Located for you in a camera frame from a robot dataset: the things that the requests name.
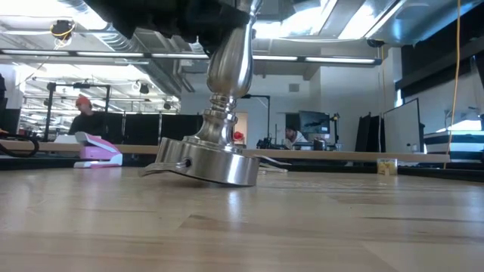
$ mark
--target red object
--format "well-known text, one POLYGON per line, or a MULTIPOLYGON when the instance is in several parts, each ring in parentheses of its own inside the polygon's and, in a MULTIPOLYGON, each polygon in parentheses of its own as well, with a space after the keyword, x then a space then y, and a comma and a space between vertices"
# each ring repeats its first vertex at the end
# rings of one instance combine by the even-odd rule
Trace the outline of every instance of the red object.
POLYGON ((79 106, 79 105, 82 105, 82 104, 91 105, 91 101, 87 97, 80 96, 76 100, 76 106, 79 106))
POLYGON ((234 140, 236 140, 236 141, 240 141, 240 140, 242 140, 242 139, 244 139, 244 133, 239 132, 239 131, 236 131, 236 132, 234 133, 234 140))

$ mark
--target chrome base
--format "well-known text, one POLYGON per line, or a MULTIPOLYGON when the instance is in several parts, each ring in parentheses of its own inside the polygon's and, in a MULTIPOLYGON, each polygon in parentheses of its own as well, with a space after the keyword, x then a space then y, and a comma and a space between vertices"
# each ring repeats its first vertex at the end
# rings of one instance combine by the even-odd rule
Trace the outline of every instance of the chrome base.
POLYGON ((163 138, 157 161, 147 166, 141 175, 170 171, 220 184, 256 185, 258 158, 188 142, 187 139, 163 138))

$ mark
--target wooden plank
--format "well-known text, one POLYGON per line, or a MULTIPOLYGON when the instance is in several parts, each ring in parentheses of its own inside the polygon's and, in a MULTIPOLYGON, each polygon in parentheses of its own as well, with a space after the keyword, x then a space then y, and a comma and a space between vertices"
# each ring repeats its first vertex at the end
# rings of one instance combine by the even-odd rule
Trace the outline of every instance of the wooden plank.
POLYGON ((334 152, 310 150, 244 150, 243 154, 246 156, 260 155, 278 159, 330 159, 355 162, 374 162, 377 159, 398 159, 404 162, 450 162, 449 156, 439 154, 334 152))
MULTIPOLYGON (((0 141, 9 150, 31 150, 29 142, 0 141)), ((79 152, 78 144, 39 143, 40 151, 79 152)), ((140 146, 118 144, 121 153, 154 154, 158 146, 140 146)), ((398 159, 404 162, 450 162, 449 156, 439 154, 404 154, 404 153, 370 153, 370 152, 329 152, 329 151, 294 151, 294 150, 243 150, 245 156, 267 156, 278 159, 328 159, 352 162, 374 162, 377 159, 398 159)))
POLYGON ((1 271, 482 271, 484 186, 271 173, 230 188, 136 168, 0 177, 1 271))

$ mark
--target fluorescent light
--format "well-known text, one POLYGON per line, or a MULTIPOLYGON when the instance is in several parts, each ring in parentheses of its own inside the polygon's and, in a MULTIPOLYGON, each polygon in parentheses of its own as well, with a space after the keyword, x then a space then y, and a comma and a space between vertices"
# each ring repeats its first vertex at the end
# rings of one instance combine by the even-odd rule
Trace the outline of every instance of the fluorescent light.
POLYGON ((345 57, 306 57, 307 62, 313 63, 352 63, 352 64, 373 64, 373 59, 345 58, 345 57))
MULTIPOLYGON (((48 95, 24 95, 23 98, 26 99, 48 99, 48 95)), ((77 96, 53 96, 52 99, 59 100, 59 99, 66 99, 66 100, 75 100, 79 97, 77 96)), ((106 100, 104 97, 90 97, 92 100, 106 100)), ((151 102, 148 98, 110 98, 109 101, 136 101, 136 102, 151 102)))
POLYGON ((80 57, 144 57, 143 53, 77 52, 80 57))
MULTIPOLYGON (((47 113, 47 109, 21 109, 21 110, 27 113, 47 113)), ((79 114, 79 111, 78 110, 51 110, 51 113, 79 114)))
POLYGON ((372 37, 373 34, 375 34, 394 14, 397 12, 405 3, 405 0, 401 0, 398 2, 395 7, 393 7, 390 11, 388 11, 381 20, 374 25, 368 33, 366 33, 365 38, 370 38, 372 37))
POLYGON ((174 58, 186 60, 208 60, 205 54, 176 54, 176 53, 156 53, 151 55, 154 58, 174 58))
POLYGON ((2 49, 3 54, 14 55, 29 55, 29 56, 69 56, 67 51, 54 50, 17 50, 17 49, 2 49))
POLYGON ((321 7, 323 10, 319 18, 315 20, 315 23, 312 26, 312 29, 311 29, 312 35, 318 35, 320 33, 327 19, 331 15, 331 12, 333 12, 334 6, 336 5, 337 2, 338 2, 337 0, 321 0, 321 7))
MULTIPOLYGON (((126 112, 126 114, 160 114, 160 112, 126 112)), ((177 113, 175 112, 161 112, 161 114, 168 114, 168 115, 176 115, 177 113)))
POLYGON ((109 101, 127 101, 127 102, 151 102, 147 98, 110 98, 109 101))
POLYGON ((253 56, 254 60, 282 60, 282 61, 296 61, 297 57, 290 56, 253 56))
POLYGON ((281 22, 258 20, 252 29, 256 31, 256 39, 275 39, 281 37, 281 22))
POLYGON ((375 10, 368 4, 363 4, 351 20, 346 24, 338 39, 360 39, 378 20, 375 10))

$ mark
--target wood grain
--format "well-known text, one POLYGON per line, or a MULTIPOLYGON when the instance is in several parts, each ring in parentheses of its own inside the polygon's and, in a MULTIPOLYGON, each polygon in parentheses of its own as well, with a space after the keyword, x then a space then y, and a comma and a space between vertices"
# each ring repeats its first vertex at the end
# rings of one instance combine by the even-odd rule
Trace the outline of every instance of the wood grain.
POLYGON ((136 168, 0 172, 0 271, 479 271, 484 186, 270 173, 223 187, 136 168))
MULTIPOLYGON (((9 150, 32 150, 29 142, 0 140, 0 144, 9 150)), ((118 144, 121 153, 154 154, 158 153, 158 146, 139 146, 118 144)), ((41 151, 79 152, 78 144, 39 143, 41 151)), ((295 150, 243 150, 245 156, 267 156, 279 159, 329 159, 348 161, 375 162, 378 159, 398 159, 405 162, 450 162, 448 155, 440 154, 404 154, 404 153, 372 153, 372 152, 328 152, 328 151, 295 151, 295 150)))

